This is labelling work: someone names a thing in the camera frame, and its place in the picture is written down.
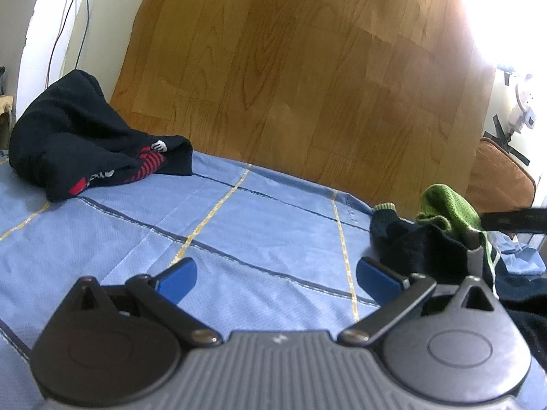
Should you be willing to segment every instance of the dark gray stripe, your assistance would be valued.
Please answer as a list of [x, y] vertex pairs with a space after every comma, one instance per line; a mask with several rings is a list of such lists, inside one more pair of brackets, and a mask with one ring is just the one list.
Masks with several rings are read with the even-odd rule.
[[8, 344], [10, 344], [14, 350], [19, 353], [23, 360], [28, 363], [31, 349], [29, 349], [29, 347], [24, 344], [24, 342], [21, 341], [15, 333], [13, 333], [12, 329], [2, 319], [0, 319], [0, 334], [8, 342]]
[[[222, 183], [223, 185], [231, 186], [232, 188], [234, 187], [233, 184], [229, 184], [227, 182], [223, 182], [221, 180], [217, 180], [217, 179], [214, 179], [212, 177], [208, 177], [206, 175], [201, 175], [201, 174], [196, 174], [196, 173], [193, 173], [192, 175], [195, 175], [197, 177], [201, 177], [202, 179], [212, 180], [213, 182]], [[273, 201], [276, 201], [276, 202], [284, 203], [285, 205], [293, 206], [294, 208], [301, 209], [302, 211], [307, 211], [308, 213], [315, 214], [316, 216], [323, 217], [324, 219], [328, 219], [328, 220], [332, 220], [333, 222], [336, 222], [336, 219], [334, 217], [325, 216], [324, 214], [318, 213], [316, 211], [312, 211], [310, 209], [303, 208], [302, 206], [295, 205], [294, 203], [284, 202], [284, 201], [279, 200], [275, 197], [272, 197], [271, 195], [267, 195], [267, 194], [264, 194], [264, 193], [261, 193], [261, 192], [258, 192], [258, 191], [250, 190], [248, 188], [243, 188], [242, 186], [240, 186], [238, 188], [238, 190], [249, 192], [249, 193], [255, 194], [255, 195], [259, 195], [261, 197], [264, 197], [266, 199], [270, 199], [270, 200], [273, 200]], [[359, 225], [354, 225], [352, 223], [344, 222], [342, 220], [340, 221], [340, 223], [342, 223], [344, 225], [351, 226], [353, 228], [357, 228], [358, 230], [361, 230], [361, 231], [370, 231], [366, 228], [360, 227]]]
[[[80, 195], [76, 197], [77, 199], [82, 200], [83, 202], [87, 203], [90, 206], [93, 206], [94, 208], [100, 209], [103, 213], [109, 214], [111, 216], [117, 217], [119, 219], [125, 220], [127, 222], [133, 223], [135, 225], [138, 225], [139, 227], [146, 228], [147, 230], [154, 231], [155, 233], [158, 233], [159, 235], [162, 235], [174, 242], [179, 242], [181, 244], [184, 244], [187, 240], [186, 236], [178, 235], [171, 233], [169, 231], [163, 230], [162, 228], [151, 225], [149, 223], [141, 222], [140, 220], [134, 219], [133, 217], [129, 217], [126, 214], [123, 214], [113, 208], [110, 208], [109, 206], [103, 205], [102, 203], [99, 203], [93, 199], [90, 199], [89, 197], [85, 197], [83, 195]], [[225, 259], [228, 259], [232, 262], [236, 262], [240, 265], [244, 265], [245, 267], [252, 268], [253, 270], [260, 271], [265, 274], [269, 274], [271, 276], [275, 276], [282, 279], [287, 279], [288, 281], [294, 282], [300, 286], [303, 286], [304, 288], [308, 288], [311, 290], [319, 291], [331, 296], [336, 297], [343, 297], [343, 298], [349, 298], [351, 299], [351, 294], [342, 290], [337, 290], [334, 288], [326, 287], [321, 284], [316, 284], [314, 282], [305, 281], [304, 279], [299, 279], [295, 276], [292, 276], [290, 274], [280, 273], [278, 271], [272, 271], [268, 270], [267, 268], [261, 268], [257, 267], [256, 265], [253, 265], [248, 262], [243, 262], [242, 260], [238, 259], [237, 257], [232, 256], [231, 254], [219, 251], [216, 248], [213, 248], [212, 246], [209, 246], [203, 242], [199, 242], [198, 240], [194, 239], [190, 246], [193, 246], [195, 248], [199, 248], [201, 250], [213, 253], [217, 256], [223, 257]], [[357, 301], [364, 304], [364, 305], [372, 305], [372, 306], [378, 306], [377, 303], [371, 299], [367, 299], [365, 297], [357, 296]]]

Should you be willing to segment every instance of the black cloth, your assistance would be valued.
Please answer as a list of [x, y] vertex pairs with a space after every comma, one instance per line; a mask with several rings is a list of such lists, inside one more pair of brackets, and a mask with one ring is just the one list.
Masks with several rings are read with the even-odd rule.
[[373, 214], [370, 234], [380, 262], [399, 274], [427, 273], [440, 284], [460, 284], [470, 275], [468, 249], [437, 225], [409, 223], [381, 209]]
[[[378, 210], [370, 234], [380, 262], [399, 274], [424, 273], [452, 285], [468, 275], [467, 248], [435, 225], [408, 223], [393, 210]], [[500, 260], [495, 284], [500, 303], [547, 369], [547, 279], [509, 274]]]
[[13, 128], [9, 162], [55, 202], [92, 186], [118, 185], [151, 173], [191, 175], [192, 145], [179, 135], [131, 129], [94, 78], [74, 70], [48, 87]]

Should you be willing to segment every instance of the green sock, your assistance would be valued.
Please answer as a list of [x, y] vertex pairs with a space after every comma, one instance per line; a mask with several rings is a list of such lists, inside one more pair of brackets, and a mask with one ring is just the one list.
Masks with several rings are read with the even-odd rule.
[[433, 223], [447, 234], [462, 242], [470, 250], [482, 246], [485, 262], [492, 276], [492, 245], [482, 229], [480, 217], [461, 195], [444, 184], [433, 184], [422, 196], [422, 206], [416, 216], [418, 223]]

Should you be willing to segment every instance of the yellow stripe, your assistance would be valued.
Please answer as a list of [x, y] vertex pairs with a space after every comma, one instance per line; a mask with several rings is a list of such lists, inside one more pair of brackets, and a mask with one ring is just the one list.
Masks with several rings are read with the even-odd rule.
[[51, 205], [51, 203], [46, 202], [45, 205], [42, 206], [42, 208], [40, 208], [35, 213], [32, 213], [29, 217], [27, 217], [25, 220], [23, 220], [23, 222], [21, 222], [19, 225], [13, 227], [11, 230], [7, 230], [4, 234], [2, 234], [0, 236], [0, 242], [3, 241], [11, 233], [13, 233], [13, 231], [21, 230], [21, 228], [23, 228], [27, 223], [29, 223], [32, 219], [34, 219], [38, 214], [41, 214], [44, 211], [46, 211], [46, 209], [49, 208], [49, 205]]
[[172, 267], [175, 263], [177, 263], [180, 259], [182, 259], [182, 257], [184, 256], [184, 253], [186, 252], [187, 248], [192, 243], [193, 239], [201, 232], [201, 230], [207, 224], [207, 222], [211, 220], [211, 218], [215, 215], [215, 213], [220, 209], [222, 204], [226, 202], [228, 198], [232, 194], [234, 194], [234, 192], [241, 186], [241, 184], [245, 180], [245, 177], [247, 177], [247, 174], [249, 173], [250, 167], [251, 165], [247, 167], [247, 169], [245, 170], [245, 172], [243, 173], [239, 181], [233, 186], [233, 188], [230, 191], [228, 191], [222, 199], [218, 201], [218, 203], [214, 206], [214, 208], [211, 211], [209, 211], [209, 214], [207, 214], [205, 219], [203, 219], [201, 223], [198, 226], [196, 226], [196, 229], [193, 230], [192, 234], [188, 236], [188, 238], [186, 239], [186, 242], [184, 242], [184, 245], [182, 245], [182, 248], [178, 251], [176, 256], [173, 258], [173, 260], [169, 264], [170, 267]]
[[355, 322], [359, 322], [359, 312], [357, 311], [357, 295], [355, 294], [355, 288], [353, 287], [353, 277], [351, 275], [351, 267], [349, 266], [349, 257], [346, 250], [346, 239], [344, 238], [344, 231], [342, 230], [342, 223], [340, 222], [340, 216], [338, 216], [338, 208], [336, 207], [336, 193], [334, 190], [333, 197], [330, 201], [333, 203], [334, 216], [336, 217], [336, 223], [338, 224], [338, 232], [340, 233], [340, 244], [342, 245], [342, 253], [344, 255], [344, 262], [346, 264], [346, 277], [349, 283], [349, 292], [351, 293], [351, 310], [353, 312], [353, 318]]

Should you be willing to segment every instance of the screw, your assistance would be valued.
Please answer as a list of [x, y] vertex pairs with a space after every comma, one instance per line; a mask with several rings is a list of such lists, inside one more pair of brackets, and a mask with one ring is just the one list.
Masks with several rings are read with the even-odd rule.
[[351, 328], [342, 331], [340, 336], [348, 345], [361, 345], [370, 339], [370, 335], [366, 331]]
[[213, 330], [194, 330], [191, 333], [192, 340], [198, 344], [209, 345], [220, 340], [220, 335]]

